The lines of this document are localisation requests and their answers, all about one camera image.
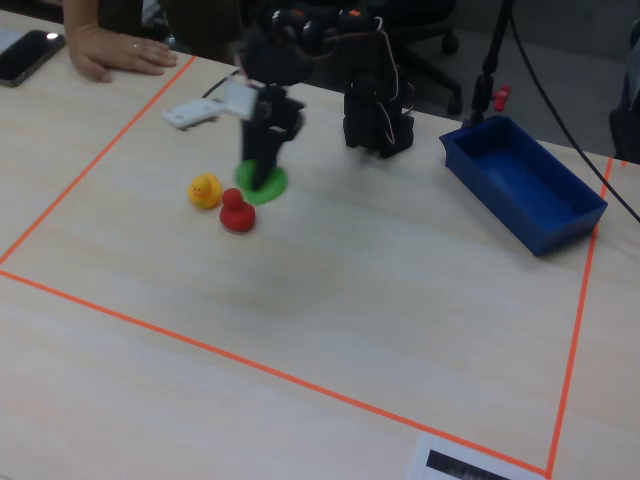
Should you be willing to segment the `person's bare hand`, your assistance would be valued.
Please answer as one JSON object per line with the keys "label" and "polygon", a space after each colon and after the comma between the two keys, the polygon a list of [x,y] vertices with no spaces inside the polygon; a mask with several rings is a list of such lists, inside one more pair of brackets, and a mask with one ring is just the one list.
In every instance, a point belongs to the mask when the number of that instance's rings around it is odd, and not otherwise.
{"label": "person's bare hand", "polygon": [[177,65],[177,56],[163,43],[103,29],[97,25],[65,27],[69,55],[85,78],[110,83],[111,71],[158,76]]}

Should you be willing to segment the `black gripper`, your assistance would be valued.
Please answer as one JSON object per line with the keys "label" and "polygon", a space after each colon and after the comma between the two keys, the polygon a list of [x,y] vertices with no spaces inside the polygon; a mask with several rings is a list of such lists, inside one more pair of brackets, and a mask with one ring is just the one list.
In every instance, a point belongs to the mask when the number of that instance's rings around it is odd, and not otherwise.
{"label": "black gripper", "polygon": [[261,190],[277,164],[276,156],[304,125],[305,104],[288,96],[288,88],[303,83],[313,72],[313,62],[296,43],[264,32],[250,35],[241,53],[241,65],[255,91],[256,103],[249,120],[242,121],[242,161],[253,161],[249,190]]}

